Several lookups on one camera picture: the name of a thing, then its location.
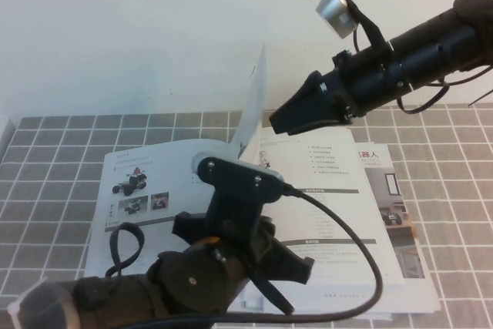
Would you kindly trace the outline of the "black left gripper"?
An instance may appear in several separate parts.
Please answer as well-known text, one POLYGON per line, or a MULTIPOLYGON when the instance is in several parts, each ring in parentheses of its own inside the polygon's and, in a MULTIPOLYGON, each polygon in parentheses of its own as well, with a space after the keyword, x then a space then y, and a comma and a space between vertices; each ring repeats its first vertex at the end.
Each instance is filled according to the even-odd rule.
POLYGON ((246 235, 249 227, 239 227, 230 220, 205 233, 205 221, 205 213, 178 213, 172 234, 189 245, 208 243, 235 288, 243 289, 251 282, 258 289, 271 289, 273 280, 306 284, 310 279, 314 259, 300 257, 279 243, 269 217, 259 218, 252 237, 246 235))

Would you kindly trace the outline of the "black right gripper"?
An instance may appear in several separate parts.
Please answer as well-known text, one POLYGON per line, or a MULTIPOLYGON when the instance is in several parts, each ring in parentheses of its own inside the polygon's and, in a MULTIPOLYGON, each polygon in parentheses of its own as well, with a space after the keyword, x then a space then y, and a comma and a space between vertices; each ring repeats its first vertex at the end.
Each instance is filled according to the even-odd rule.
POLYGON ((354 117, 379 108, 413 90, 405 59, 411 42, 390 40, 385 47, 367 47, 333 57, 336 76, 330 97, 320 86, 323 76, 312 72, 296 93, 270 115, 277 134, 290 136, 328 126, 347 126, 354 117))

